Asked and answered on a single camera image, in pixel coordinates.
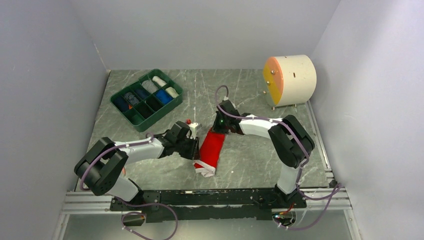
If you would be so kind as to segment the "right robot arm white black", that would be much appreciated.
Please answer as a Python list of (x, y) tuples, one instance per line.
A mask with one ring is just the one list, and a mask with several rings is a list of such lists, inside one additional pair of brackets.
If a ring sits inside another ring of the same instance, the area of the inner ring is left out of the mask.
[(212, 131), (220, 134), (234, 133), (269, 139), (282, 162), (276, 187), (275, 202), (282, 208), (294, 201), (300, 180), (302, 162), (310, 157), (315, 142), (293, 115), (284, 118), (266, 118), (250, 113), (240, 114), (230, 100), (217, 105)]

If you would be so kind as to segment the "black rolled sock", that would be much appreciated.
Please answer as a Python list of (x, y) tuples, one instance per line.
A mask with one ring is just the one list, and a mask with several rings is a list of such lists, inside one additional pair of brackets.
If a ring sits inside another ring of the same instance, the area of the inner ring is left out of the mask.
[(154, 95), (149, 96), (145, 102), (154, 112), (159, 111), (164, 106)]

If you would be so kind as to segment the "grey striped rolled sock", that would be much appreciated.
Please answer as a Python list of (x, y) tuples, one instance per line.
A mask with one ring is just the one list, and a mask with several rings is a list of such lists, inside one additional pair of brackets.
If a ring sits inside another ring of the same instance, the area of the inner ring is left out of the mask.
[(141, 83), (141, 86), (148, 91), (150, 94), (156, 93), (160, 88), (150, 79), (145, 80)]

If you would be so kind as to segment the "white rolled sock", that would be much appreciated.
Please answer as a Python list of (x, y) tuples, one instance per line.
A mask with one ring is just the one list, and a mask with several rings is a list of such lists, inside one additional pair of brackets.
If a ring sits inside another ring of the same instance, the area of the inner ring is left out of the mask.
[(154, 81), (160, 87), (163, 87), (167, 84), (167, 82), (161, 79), (159, 76), (154, 76), (152, 81)]

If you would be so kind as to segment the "red white underwear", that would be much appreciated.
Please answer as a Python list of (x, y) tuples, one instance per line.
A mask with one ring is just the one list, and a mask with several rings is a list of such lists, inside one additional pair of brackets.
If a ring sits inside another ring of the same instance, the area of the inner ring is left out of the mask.
[(209, 129), (199, 149), (199, 159), (193, 161), (195, 172), (204, 178), (216, 174), (220, 154), (224, 145), (226, 135)]

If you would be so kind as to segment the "cream rolled sock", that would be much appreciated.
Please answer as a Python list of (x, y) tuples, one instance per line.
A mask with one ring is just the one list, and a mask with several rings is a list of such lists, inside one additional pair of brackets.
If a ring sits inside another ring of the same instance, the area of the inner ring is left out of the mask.
[(177, 98), (179, 96), (178, 92), (173, 87), (167, 87), (165, 91), (173, 98)]

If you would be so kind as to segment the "bright blue rolled sock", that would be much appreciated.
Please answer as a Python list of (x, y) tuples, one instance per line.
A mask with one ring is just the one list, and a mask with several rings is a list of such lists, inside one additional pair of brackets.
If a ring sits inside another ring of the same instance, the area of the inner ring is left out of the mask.
[(173, 98), (164, 90), (164, 89), (159, 89), (155, 96), (160, 100), (161, 103), (163, 103), (164, 105), (168, 104), (169, 102), (171, 102), (173, 100)]

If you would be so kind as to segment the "cream round cabinet orange front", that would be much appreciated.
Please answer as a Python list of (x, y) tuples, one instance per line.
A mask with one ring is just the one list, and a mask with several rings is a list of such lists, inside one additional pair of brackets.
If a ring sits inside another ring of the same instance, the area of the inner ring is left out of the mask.
[(272, 108), (306, 103), (317, 85), (317, 73), (304, 54), (271, 56), (263, 67), (265, 99)]

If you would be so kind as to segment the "green compartment organizer tray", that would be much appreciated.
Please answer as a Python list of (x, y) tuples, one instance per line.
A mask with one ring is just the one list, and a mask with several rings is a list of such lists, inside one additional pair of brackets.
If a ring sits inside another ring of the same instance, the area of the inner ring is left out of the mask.
[(110, 97), (111, 104), (138, 132), (145, 132), (183, 102), (183, 88), (155, 68)]

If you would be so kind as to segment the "navy blue rolled sock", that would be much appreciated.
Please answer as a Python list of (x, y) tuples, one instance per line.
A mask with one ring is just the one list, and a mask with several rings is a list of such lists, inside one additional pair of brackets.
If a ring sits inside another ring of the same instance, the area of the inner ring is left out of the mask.
[(144, 88), (136, 88), (134, 92), (142, 99), (146, 100), (151, 94)]

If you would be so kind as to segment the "dark blue rolled sock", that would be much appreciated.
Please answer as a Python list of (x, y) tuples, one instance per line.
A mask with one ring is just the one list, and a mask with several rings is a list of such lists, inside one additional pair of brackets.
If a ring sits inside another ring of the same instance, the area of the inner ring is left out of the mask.
[(122, 112), (122, 113), (124, 113), (124, 112), (126, 112), (126, 111), (128, 111), (128, 110), (130, 110), (131, 109), (131, 105), (129, 104), (129, 103), (127, 103), (127, 101), (123, 98), (123, 97), (121, 97), (121, 96), (119, 96), (119, 97), (117, 97), (114, 101), (113, 101), (113, 104)]

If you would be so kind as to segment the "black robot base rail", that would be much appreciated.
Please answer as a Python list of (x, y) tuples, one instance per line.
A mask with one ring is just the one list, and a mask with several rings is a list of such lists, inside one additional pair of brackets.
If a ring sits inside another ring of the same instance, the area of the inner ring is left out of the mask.
[(181, 220), (270, 220), (278, 212), (305, 209), (306, 201), (296, 191), (282, 193), (276, 186), (209, 190), (146, 190), (129, 205), (113, 197), (112, 212), (140, 211), (148, 223)]

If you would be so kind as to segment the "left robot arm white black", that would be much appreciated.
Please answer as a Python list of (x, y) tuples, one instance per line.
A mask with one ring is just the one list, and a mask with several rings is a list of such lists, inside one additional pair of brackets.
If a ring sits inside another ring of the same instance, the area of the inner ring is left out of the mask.
[(200, 126), (197, 122), (177, 121), (163, 133), (148, 133), (145, 139), (127, 142), (102, 137), (74, 167), (80, 189), (96, 196), (112, 195), (130, 210), (139, 209), (145, 204), (144, 191), (123, 174), (125, 166), (174, 153), (187, 160), (198, 160)]

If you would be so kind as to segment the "dark striped rolled sock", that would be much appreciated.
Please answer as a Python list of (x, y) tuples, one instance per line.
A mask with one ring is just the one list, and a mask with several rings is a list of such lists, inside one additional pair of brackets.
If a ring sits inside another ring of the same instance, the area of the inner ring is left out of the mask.
[(132, 92), (127, 92), (123, 95), (123, 98), (133, 107), (140, 103), (140, 100)]

